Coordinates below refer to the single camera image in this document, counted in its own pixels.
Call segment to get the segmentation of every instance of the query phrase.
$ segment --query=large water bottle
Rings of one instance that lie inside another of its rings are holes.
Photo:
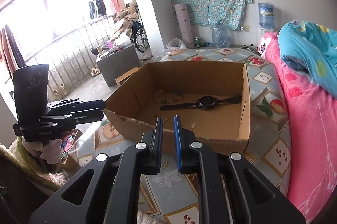
[[[268,3],[258,4],[258,16],[260,18],[260,28],[266,31],[275,30],[274,6]]]
[[[216,23],[211,26],[211,35],[214,46],[218,48],[230,47],[230,41],[227,34],[227,25],[220,23],[219,19],[217,19]]]

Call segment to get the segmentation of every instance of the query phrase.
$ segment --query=blue comforter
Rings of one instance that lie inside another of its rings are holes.
[[[322,25],[295,20],[278,37],[280,57],[292,69],[304,70],[337,99],[337,32]]]

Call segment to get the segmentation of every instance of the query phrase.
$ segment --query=brown curtain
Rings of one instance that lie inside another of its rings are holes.
[[[19,51],[19,48],[14,39],[14,35],[8,25],[5,25],[1,30],[0,47],[0,59],[5,63],[11,78],[13,78],[14,71],[26,66],[26,63]]]

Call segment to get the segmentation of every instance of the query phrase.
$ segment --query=gloved hand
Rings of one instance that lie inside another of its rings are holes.
[[[60,139],[50,140],[49,144],[43,146],[42,142],[27,142],[25,138],[22,138],[22,144],[33,157],[41,157],[41,159],[47,160],[47,163],[50,165],[56,164],[60,161],[62,153],[62,140]]]

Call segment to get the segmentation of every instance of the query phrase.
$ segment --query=bracelet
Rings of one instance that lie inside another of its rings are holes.
[[[170,94],[175,94],[175,95],[178,95],[178,97],[177,98],[174,98],[174,99],[162,99],[162,100],[160,100],[160,99],[157,99],[156,98],[156,96],[159,94],[159,93],[170,93]],[[171,91],[164,91],[164,90],[158,90],[155,94],[154,94],[154,96],[153,96],[153,98],[157,101],[157,102],[159,102],[159,103],[173,103],[173,102],[176,102],[176,101],[179,101],[179,100],[182,100],[183,98],[184,98],[184,95],[183,95],[183,93],[182,92],[178,92],[178,91],[174,91],[174,90],[171,90]]]

